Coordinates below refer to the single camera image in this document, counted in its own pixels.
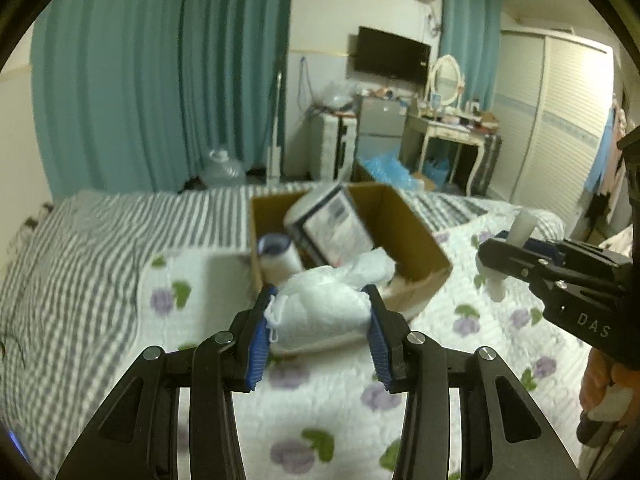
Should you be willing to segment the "operator hand orange sleeve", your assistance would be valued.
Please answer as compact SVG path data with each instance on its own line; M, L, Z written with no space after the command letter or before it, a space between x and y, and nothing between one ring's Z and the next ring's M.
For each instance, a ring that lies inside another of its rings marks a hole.
M579 402L582 412L585 415L591 414L613 388L632 392L628 408L618 420L616 428L627 429L636 426L639 422L638 370L631 370L624 364L612 362L602 351L592 348L580 386Z

